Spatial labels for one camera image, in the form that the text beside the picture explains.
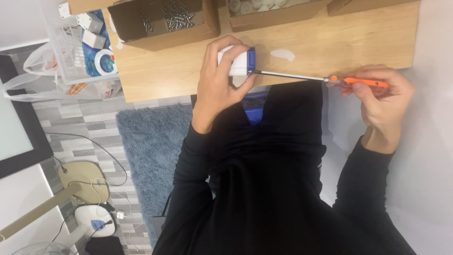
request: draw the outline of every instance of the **black pants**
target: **black pants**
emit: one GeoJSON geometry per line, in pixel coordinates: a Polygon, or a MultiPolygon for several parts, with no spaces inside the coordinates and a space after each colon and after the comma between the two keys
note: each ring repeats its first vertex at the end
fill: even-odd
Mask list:
{"type": "MultiPolygon", "coordinates": [[[[219,166],[240,153],[272,150],[309,154],[320,164],[325,153],[321,142],[322,84],[304,81],[271,87],[263,108],[263,118],[250,125],[241,103],[222,111],[212,126],[212,170],[210,186],[215,192],[219,166]]],[[[319,182],[319,172],[314,182],[319,182]]]]}

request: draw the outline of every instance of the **hand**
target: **hand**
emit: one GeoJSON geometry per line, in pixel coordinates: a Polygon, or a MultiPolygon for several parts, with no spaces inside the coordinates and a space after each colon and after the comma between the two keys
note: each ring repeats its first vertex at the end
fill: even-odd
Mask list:
{"type": "Polygon", "coordinates": [[[197,102],[193,108],[192,127],[198,133],[209,133],[216,116],[224,109],[240,102],[255,85],[256,74],[249,75],[238,88],[228,84],[232,61],[249,48],[232,35],[224,36],[207,45],[198,82],[197,102]],[[217,54],[229,45],[234,46],[223,54],[217,66],[217,54]]]}
{"type": "Polygon", "coordinates": [[[355,83],[352,88],[340,90],[343,96],[354,92],[362,101],[362,118],[368,126],[361,140],[364,148],[385,154],[393,153],[400,140],[401,120],[415,92],[414,86],[403,75],[385,65],[365,66],[348,75],[379,79],[390,85],[387,93],[378,98],[364,83],[355,83]]]}

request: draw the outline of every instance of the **blue fluffy rug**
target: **blue fluffy rug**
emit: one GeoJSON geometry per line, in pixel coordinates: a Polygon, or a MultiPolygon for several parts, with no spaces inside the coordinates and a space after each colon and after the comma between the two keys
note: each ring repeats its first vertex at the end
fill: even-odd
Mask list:
{"type": "Polygon", "coordinates": [[[173,188],[173,172],[191,119],[190,104],[127,110],[116,116],[152,247],[157,238],[151,218],[162,214],[173,188]]]}

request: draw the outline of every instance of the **black long-sleeve shirt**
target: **black long-sleeve shirt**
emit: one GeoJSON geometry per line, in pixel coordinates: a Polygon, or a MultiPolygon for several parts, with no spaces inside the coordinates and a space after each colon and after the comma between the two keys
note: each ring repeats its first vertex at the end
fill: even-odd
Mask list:
{"type": "Polygon", "coordinates": [[[330,207],[307,177],[313,169],[303,153],[250,151],[222,165],[213,199],[208,136],[189,128],[153,254],[415,254],[386,213],[393,155],[358,142],[330,207]]]}

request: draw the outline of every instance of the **cardboard box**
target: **cardboard box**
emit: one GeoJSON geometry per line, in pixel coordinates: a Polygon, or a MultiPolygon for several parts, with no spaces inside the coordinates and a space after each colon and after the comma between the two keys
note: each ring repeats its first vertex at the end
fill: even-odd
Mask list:
{"type": "Polygon", "coordinates": [[[331,0],[286,0],[280,9],[241,15],[233,13],[227,0],[230,25],[233,32],[264,28],[313,18],[331,0]]]}
{"type": "Polygon", "coordinates": [[[333,0],[327,8],[329,16],[338,16],[415,1],[418,0],[333,0]]]}
{"type": "Polygon", "coordinates": [[[160,50],[171,48],[219,36],[220,23],[217,12],[217,2],[213,0],[184,1],[190,15],[195,14],[191,21],[194,26],[169,32],[165,13],[161,10],[167,0],[91,0],[86,6],[80,3],[85,0],[70,0],[71,10],[88,10],[93,6],[105,8],[107,5],[118,37],[124,44],[147,49],[160,50]],[[106,6],[93,5],[99,2],[106,6]],[[145,29],[143,15],[150,18],[153,30],[145,29]]]}

